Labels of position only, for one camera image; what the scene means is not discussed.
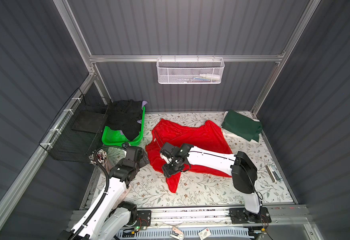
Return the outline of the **red t shirt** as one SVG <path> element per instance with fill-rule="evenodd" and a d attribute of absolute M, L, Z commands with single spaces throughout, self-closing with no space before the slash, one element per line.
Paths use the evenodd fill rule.
<path fill-rule="evenodd" d="M 160 157 L 160 150 L 165 143 L 176 147 L 191 144 L 207 151 L 232 154 L 221 128 L 210 120 L 201 127 L 193 128 L 162 119 L 152 130 L 152 135 L 153 140 L 146 146 L 146 152 L 151 166 L 160 173 L 163 173 L 162 166 L 166 163 Z"/>

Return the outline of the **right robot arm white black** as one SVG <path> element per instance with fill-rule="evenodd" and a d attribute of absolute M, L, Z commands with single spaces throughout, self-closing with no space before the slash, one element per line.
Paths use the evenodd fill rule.
<path fill-rule="evenodd" d="M 166 161 L 162 170 L 168 179 L 178 173 L 185 172 L 185 166 L 202 166 L 232 177 L 234 188 L 242 193 L 244 208 L 229 210 L 234 224 L 262 224 L 272 222 L 268 209 L 263 207 L 262 196 L 257 192 L 257 167 L 244 152 L 237 154 L 221 154 L 207 151 L 190 144 L 176 147 L 164 144 L 160 150 L 161 158 Z"/>

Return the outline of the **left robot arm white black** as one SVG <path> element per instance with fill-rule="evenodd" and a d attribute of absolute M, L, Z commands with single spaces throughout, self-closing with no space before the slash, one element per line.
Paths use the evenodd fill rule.
<path fill-rule="evenodd" d="M 141 168 L 150 163 L 147 153 L 141 147 L 121 147 L 126 152 L 109 172 L 100 163 L 98 152 L 93 152 L 93 160 L 107 178 L 104 188 L 84 216 L 70 231 L 62 231 L 59 240 L 110 240 L 124 226 L 133 226 L 137 221 L 137 205 L 127 202 L 117 204 L 118 199 L 130 186 Z"/>

